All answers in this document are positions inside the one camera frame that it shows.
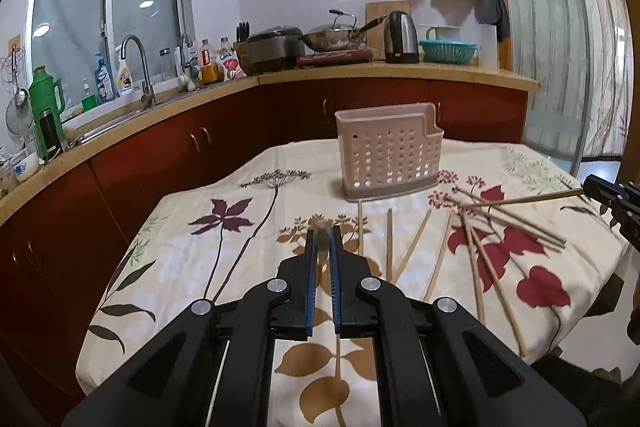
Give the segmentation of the red kitchen cabinets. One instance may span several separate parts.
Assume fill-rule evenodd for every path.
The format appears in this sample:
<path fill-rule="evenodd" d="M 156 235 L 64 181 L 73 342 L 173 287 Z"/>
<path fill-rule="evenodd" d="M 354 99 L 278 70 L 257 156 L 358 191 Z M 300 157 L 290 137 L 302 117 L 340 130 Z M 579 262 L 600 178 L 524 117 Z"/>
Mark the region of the red kitchen cabinets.
<path fill-rule="evenodd" d="M 25 349 L 32 337 L 18 305 L 61 295 L 74 262 L 105 280 L 163 196 L 218 181 L 273 145 L 332 138 L 339 110 L 418 102 L 436 106 L 449 139 L 523 139 L 524 90 L 435 79 L 299 80 L 185 110 L 81 161 L 2 225 L 2 341 Z"/>

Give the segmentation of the floral white tablecloth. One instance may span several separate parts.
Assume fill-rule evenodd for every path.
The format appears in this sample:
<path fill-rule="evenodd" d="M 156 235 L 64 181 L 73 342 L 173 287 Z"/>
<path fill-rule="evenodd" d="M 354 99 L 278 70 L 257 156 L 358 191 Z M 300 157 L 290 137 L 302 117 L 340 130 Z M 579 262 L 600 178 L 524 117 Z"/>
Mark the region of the floral white tablecloth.
<path fill-rule="evenodd" d="M 523 145 L 362 133 L 165 196 L 105 289 L 70 426 L 620 426 L 554 347 L 639 192 Z"/>

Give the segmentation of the glass sliding door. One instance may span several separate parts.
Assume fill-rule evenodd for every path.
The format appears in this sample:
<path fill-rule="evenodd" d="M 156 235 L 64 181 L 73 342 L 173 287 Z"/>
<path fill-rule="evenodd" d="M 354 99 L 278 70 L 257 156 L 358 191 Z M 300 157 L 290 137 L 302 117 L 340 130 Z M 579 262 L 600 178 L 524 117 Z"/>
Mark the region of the glass sliding door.
<path fill-rule="evenodd" d="M 511 66 L 535 79 L 524 141 L 570 173 L 619 161 L 634 99 L 627 0 L 506 0 Z"/>

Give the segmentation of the translucent plastic container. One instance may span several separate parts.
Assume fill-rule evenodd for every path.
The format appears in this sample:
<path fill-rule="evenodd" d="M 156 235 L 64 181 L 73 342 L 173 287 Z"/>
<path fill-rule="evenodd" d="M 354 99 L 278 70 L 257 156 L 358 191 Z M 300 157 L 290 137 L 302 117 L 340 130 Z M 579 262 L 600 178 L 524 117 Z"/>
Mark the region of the translucent plastic container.
<path fill-rule="evenodd" d="M 497 28 L 494 25 L 480 24 L 478 26 L 478 64 L 480 68 L 498 70 L 498 39 Z"/>

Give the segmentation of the pink perforated utensil holder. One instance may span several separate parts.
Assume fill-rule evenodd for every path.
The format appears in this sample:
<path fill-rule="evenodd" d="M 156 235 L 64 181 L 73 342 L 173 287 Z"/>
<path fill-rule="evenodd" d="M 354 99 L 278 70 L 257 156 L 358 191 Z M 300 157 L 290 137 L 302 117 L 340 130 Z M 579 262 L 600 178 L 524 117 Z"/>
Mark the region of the pink perforated utensil holder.
<path fill-rule="evenodd" d="M 438 183 L 444 130 L 434 104 L 344 109 L 335 120 L 349 202 L 408 195 Z"/>

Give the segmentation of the teal plastic colander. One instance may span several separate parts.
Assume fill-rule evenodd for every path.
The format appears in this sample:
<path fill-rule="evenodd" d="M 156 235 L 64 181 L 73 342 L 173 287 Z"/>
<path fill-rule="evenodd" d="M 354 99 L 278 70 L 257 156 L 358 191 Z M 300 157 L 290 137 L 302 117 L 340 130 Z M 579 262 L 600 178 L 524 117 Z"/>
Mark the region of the teal plastic colander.
<path fill-rule="evenodd" d="M 425 62 L 452 65 L 468 64 L 477 50 L 474 43 L 435 39 L 422 39 L 420 47 Z"/>

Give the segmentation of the white plastic jug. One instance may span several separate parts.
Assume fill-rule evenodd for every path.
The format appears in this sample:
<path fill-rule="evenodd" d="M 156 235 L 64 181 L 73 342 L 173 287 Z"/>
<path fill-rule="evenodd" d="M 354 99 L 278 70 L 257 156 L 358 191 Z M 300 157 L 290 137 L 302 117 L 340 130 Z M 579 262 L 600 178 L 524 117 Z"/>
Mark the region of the white plastic jug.
<path fill-rule="evenodd" d="M 459 41 L 460 28 L 457 26 L 430 26 L 425 31 L 428 40 Z"/>

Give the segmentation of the stainless electric kettle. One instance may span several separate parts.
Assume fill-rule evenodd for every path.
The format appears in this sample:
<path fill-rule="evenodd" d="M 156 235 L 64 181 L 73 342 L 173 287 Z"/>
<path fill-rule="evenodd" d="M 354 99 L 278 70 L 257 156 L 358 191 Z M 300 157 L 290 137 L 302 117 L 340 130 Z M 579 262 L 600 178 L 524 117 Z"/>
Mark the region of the stainless electric kettle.
<path fill-rule="evenodd" d="M 411 16 L 404 11 L 392 11 L 384 23 L 385 62 L 416 64 L 419 62 L 419 43 Z"/>

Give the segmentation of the black slim flask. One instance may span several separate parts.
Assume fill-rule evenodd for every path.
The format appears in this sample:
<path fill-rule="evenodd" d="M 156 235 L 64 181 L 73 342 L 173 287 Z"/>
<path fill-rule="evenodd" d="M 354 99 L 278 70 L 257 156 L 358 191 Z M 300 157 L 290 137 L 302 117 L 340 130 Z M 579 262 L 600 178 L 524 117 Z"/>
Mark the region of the black slim flask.
<path fill-rule="evenodd" d="M 39 127 L 44 145 L 44 159 L 51 161 L 62 152 L 62 145 L 58 137 L 58 129 L 50 108 L 45 108 L 39 116 Z"/>

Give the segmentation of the stainless steel sink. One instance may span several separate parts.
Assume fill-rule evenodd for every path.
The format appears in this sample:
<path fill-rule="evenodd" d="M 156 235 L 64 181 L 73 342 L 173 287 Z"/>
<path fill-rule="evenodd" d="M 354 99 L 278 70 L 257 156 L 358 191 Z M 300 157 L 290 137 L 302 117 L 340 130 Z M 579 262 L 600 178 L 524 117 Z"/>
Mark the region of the stainless steel sink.
<path fill-rule="evenodd" d="M 93 127 L 84 133 L 76 135 L 75 139 L 73 139 L 73 141 L 70 142 L 68 146 L 75 147 L 75 146 L 85 144 L 93 139 L 96 139 L 98 136 L 104 134 L 105 132 L 114 129 L 120 124 L 125 124 L 125 122 L 133 120 L 134 118 L 150 113 L 151 110 L 153 109 L 158 109 L 160 108 L 160 106 L 164 106 L 169 103 L 182 100 L 183 98 L 186 98 L 189 95 L 191 95 L 191 92 L 179 93 L 175 96 L 171 96 L 170 98 L 166 98 L 166 100 L 164 101 L 157 102 L 153 106 L 137 109 L 125 115 L 119 116 L 117 118 L 113 118 L 107 122 L 104 122 L 104 124 L 100 124 L 99 126 Z"/>

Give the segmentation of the white blue patterned bowl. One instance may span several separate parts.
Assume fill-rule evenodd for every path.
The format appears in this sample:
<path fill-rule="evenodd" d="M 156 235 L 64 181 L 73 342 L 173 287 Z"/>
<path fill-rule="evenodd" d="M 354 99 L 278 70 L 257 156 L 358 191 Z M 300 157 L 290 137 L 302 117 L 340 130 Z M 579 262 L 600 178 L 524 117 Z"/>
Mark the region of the white blue patterned bowl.
<path fill-rule="evenodd" d="M 13 172 L 18 183 L 24 183 L 40 169 L 40 158 L 36 152 L 29 154 L 14 167 Z"/>

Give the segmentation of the small green soap bottle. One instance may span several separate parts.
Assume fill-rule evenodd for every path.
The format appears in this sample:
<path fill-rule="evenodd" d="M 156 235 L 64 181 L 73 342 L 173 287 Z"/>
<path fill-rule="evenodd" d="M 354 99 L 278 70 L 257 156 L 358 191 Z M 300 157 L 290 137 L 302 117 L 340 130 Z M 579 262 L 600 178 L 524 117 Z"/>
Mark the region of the small green soap bottle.
<path fill-rule="evenodd" d="M 84 79 L 84 98 L 81 101 L 82 110 L 87 113 L 89 110 L 96 108 L 98 106 L 98 100 L 96 96 L 91 92 L 89 81 L 87 78 Z"/>

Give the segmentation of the cooking oil bottle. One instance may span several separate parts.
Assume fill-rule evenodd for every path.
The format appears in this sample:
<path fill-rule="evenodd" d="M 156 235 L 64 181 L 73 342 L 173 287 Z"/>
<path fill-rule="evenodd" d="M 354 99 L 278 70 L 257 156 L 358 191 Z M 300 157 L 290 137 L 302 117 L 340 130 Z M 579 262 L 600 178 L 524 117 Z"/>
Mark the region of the cooking oil bottle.
<path fill-rule="evenodd" d="M 207 39 L 202 40 L 198 56 L 200 57 L 201 80 L 204 86 L 218 82 L 219 70 L 215 60 L 215 52 Z"/>

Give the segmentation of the wooden cutting board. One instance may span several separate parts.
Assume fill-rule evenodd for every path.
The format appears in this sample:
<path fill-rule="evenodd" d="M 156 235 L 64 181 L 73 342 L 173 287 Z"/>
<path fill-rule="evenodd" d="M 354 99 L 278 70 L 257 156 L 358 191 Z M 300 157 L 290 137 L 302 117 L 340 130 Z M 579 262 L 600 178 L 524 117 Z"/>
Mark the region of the wooden cutting board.
<path fill-rule="evenodd" d="M 409 1 L 405 0 L 368 2 L 366 4 L 366 22 L 370 23 L 371 20 L 376 20 L 381 16 L 386 16 L 392 11 L 402 11 L 410 14 L 411 4 Z M 378 25 L 367 32 L 366 45 L 372 51 L 373 60 L 384 60 L 385 52 L 383 25 Z"/>

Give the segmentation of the white spray cleaner bottle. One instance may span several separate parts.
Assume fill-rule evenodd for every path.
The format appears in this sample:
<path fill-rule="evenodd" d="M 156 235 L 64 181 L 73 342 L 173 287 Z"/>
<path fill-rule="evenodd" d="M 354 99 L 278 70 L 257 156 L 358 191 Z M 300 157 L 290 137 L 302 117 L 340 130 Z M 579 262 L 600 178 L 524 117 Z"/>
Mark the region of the white spray cleaner bottle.
<path fill-rule="evenodd" d="M 123 95 L 134 90 L 134 78 L 132 78 L 126 60 L 122 57 L 122 46 L 118 46 L 116 51 L 118 57 L 118 71 L 115 82 L 118 94 Z"/>

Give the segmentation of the red white snack bag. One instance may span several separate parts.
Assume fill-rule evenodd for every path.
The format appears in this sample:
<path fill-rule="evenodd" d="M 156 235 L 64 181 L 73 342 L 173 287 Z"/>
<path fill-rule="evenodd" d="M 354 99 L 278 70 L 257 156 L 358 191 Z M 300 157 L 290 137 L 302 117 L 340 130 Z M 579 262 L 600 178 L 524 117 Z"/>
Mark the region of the red white snack bag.
<path fill-rule="evenodd" d="M 218 64 L 224 74 L 224 80 L 233 80 L 245 77 L 245 72 L 241 67 L 236 52 L 225 50 L 218 55 Z"/>

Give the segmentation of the blue dish soap bottle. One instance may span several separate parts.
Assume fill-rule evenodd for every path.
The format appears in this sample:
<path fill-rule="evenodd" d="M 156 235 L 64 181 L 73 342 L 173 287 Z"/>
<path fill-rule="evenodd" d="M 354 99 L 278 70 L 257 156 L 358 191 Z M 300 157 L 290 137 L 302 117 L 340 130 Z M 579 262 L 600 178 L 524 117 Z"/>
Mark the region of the blue dish soap bottle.
<path fill-rule="evenodd" d="M 98 97 L 101 104 L 111 102 L 115 98 L 112 78 L 108 67 L 101 53 L 96 54 L 96 89 L 98 89 Z"/>

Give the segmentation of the knife block with knives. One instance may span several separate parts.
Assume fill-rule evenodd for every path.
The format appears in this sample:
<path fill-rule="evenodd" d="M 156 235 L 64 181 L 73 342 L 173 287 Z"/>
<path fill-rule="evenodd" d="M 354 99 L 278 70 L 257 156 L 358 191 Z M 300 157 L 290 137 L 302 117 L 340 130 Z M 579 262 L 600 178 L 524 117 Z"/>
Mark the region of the knife block with knives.
<path fill-rule="evenodd" d="M 247 51 L 247 39 L 250 35 L 250 25 L 247 22 L 239 22 L 235 29 L 235 42 L 233 43 L 233 49 L 235 50 L 236 57 L 240 62 L 242 71 L 245 75 L 253 75 L 252 62 Z"/>

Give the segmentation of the red induction cooktop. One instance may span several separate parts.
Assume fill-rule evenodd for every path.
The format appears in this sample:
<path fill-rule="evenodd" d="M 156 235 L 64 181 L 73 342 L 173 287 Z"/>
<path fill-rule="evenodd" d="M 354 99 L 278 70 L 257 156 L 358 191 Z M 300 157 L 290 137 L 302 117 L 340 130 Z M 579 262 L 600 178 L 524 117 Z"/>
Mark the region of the red induction cooktop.
<path fill-rule="evenodd" d="M 299 56 L 296 58 L 296 66 L 318 68 L 367 63 L 372 60 L 373 53 L 369 49 L 341 50 Z"/>

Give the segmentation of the green thermos flask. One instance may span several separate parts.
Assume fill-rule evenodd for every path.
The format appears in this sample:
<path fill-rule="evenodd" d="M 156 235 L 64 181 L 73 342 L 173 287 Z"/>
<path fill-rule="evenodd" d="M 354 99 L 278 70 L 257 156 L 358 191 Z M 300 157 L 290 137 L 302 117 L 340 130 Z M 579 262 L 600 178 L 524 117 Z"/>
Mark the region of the green thermos flask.
<path fill-rule="evenodd" d="M 34 69 L 28 88 L 35 124 L 36 149 L 40 158 L 52 157 L 53 147 L 62 148 L 65 135 L 61 114 L 65 98 L 61 79 L 54 79 L 42 65 Z"/>

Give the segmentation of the steel wok with lid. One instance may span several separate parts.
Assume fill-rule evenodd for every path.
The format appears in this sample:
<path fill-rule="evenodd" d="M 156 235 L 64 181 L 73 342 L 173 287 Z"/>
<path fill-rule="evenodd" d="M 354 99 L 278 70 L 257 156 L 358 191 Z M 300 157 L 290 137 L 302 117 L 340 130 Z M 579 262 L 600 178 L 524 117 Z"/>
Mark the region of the steel wok with lid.
<path fill-rule="evenodd" d="M 386 20 L 386 16 L 382 15 L 358 26 L 355 15 L 336 9 L 329 10 L 329 13 L 334 16 L 332 23 L 318 26 L 300 36 L 304 45 L 314 53 L 358 49 L 363 44 L 366 33 Z"/>

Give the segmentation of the black rice cooker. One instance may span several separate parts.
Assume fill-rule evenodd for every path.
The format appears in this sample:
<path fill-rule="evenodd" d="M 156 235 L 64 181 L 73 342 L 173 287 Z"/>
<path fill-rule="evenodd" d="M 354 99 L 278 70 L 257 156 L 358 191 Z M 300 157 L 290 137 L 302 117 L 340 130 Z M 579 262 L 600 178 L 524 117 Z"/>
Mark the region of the black rice cooker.
<path fill-rule="evenodd" d="M 280 25 L 250 35 L 247 53 L 256 74 L 293 69 L 297 59 L 305 55 L 303 31 Z"/>

